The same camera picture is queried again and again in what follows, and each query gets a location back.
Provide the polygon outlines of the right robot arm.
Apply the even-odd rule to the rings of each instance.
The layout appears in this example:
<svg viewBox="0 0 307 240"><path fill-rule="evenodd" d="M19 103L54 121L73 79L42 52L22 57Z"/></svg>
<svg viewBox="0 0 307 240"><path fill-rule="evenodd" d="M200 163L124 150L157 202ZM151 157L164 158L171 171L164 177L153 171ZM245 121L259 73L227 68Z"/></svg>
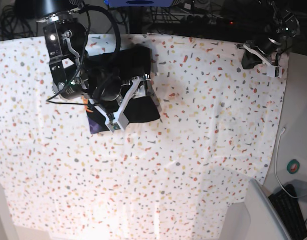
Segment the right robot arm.
<svg viewBox="0 0 307 240"><path fill-rule="evenodd" d="M75 106L75 99L85 97L90 107L101 107L103 102L117 101L127 107L138 90L140 80L135 78L130 89L121 94L123 81L113 63L121 52L122 37L114 16L106 8L86 4L83 0L36 0L36 20L44 23L43 33L49 54L49 68L54 95L49 104ZM87 45L91 32L91 12L98 12L110 21L115 36L115 49L100 63L93 62Z"/></svg>

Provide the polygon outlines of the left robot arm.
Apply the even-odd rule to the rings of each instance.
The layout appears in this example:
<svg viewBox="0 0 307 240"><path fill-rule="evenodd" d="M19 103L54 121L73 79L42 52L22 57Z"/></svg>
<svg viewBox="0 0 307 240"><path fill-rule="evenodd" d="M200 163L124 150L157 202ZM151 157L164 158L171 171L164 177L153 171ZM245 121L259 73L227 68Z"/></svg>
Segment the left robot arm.
<svg viewBox="0 0 307 240"><path fill-rule="evenodd" d="M299 36L301 28L288 0L260 0L259 4L267 14L266 33L258 36L253 44L263 55L269 56L284 40Z"/></svg>

